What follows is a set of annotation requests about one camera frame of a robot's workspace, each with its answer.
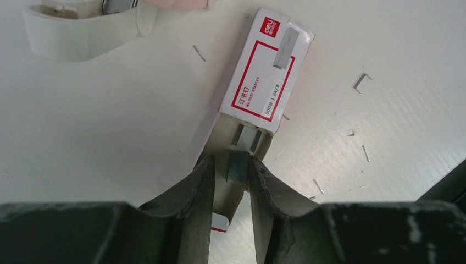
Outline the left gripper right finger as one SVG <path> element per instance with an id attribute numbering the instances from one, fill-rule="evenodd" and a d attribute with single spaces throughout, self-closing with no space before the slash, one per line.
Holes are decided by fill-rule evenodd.
<path id="1" fill-rule="evenodd" d="M 465 263 L 465 214 L 443 201 L 319 204 L 248 161 L 258 263 Z"/>

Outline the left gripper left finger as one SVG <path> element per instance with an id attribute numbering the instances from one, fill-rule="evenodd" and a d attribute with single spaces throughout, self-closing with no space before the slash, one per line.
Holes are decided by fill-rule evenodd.
<path id="1" fill-rule="evenodd" d="M 1 263 L 207 263 L 215 161 L 133 207 L 127 202 L 1 206 Z"/>

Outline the silver staple strip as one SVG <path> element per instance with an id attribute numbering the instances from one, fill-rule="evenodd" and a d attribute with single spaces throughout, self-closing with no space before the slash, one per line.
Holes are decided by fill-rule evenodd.
<path id="1" fill-rule="evenodd" d="M 227 181 L 246 182 L 248 172 L 249 153 L 231 150 L 228 159 Z"/>

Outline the red white staple box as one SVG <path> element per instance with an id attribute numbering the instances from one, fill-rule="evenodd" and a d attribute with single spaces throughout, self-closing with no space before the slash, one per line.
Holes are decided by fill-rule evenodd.
<path id="1" fill-rule="evenodd" d="M 313 40 L 314 34 L 297 20 L 257 9 L 203 150 L 216 160 L 213 231 L 228 230 L 248 191 L 247 181 L 227 181 L 230 151 L 265 156 Z"/>

